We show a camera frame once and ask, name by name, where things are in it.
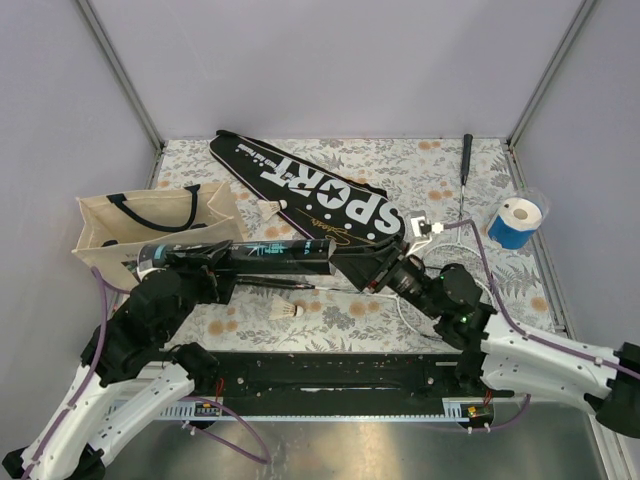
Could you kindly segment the black shuttlecock tube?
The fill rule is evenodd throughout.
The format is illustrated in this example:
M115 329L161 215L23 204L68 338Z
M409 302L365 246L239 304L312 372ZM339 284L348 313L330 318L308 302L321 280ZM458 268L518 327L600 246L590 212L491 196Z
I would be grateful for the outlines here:
M185 244L143 246L136 262L136 277L142 279L156 270L194 272L200 269L164 267L162 254L171 245ZM336 267L330 257L335 249L335 242L327 239L233 242L212 271L233 275L332 275Z

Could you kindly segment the white shuttlecock front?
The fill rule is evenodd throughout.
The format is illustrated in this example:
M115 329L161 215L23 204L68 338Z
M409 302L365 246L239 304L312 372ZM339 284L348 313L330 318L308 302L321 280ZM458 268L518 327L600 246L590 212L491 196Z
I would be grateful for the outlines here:
M269 319L271 321L300 318L305 314L305 308L289 302L281 296L272 298Z

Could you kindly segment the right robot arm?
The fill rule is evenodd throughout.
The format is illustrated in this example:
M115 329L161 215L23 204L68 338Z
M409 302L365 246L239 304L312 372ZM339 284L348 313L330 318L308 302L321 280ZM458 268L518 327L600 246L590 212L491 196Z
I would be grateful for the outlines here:
M630 438L639 435L639 348L590 345L513 320L501 300L459 264L436 276L401 239L340 247L331 263L358 289L389 288L423 315L461 353L455 383L475 396L488 388L554 400L595 417Z

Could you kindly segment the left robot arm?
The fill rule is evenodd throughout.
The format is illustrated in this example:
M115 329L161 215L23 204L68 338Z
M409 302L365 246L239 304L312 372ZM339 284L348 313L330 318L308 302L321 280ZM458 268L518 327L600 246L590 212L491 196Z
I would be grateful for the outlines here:
M113 401L199 304L229 302L235 279L227 266L231 241L144 246L141 282L102 321L81 354L64 399L40 435L6 454L13 479L101 479L122 449L162 410L217 383L218 362L197 343L170 353L155 379L114 413Z

